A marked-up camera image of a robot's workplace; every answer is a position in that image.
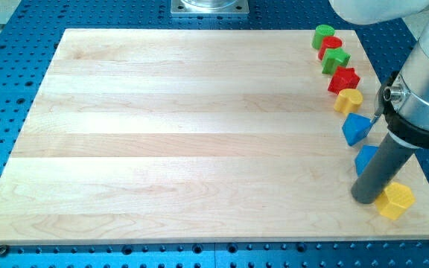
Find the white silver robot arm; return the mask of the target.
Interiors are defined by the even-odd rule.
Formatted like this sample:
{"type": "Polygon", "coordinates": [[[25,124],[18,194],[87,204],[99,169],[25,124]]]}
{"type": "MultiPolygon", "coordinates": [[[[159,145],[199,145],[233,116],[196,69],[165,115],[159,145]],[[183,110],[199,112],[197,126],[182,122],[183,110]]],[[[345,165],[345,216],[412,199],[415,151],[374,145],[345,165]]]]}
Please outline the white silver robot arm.
{"type": "MultiPolygon", "coordinates": [[[[331,0],[334,11],[347,22],[370,25],[429,9],[429,0],[331,0]]],[[[384,114],[388,134],[385,150],[429,149],[429,23],[390,86],[378,93],[378,111],[384,114]]]]}

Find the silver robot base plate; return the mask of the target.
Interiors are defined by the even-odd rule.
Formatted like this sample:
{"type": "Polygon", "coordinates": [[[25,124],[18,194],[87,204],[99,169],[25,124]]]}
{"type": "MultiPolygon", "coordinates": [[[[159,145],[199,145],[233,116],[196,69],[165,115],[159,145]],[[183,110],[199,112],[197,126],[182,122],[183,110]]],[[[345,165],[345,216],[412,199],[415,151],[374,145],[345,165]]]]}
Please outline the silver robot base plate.
{"type": "Polygon", "coordinates": [[[171,0],[171,14],[190,15],[247,15],[247,0],[171,0]]]}

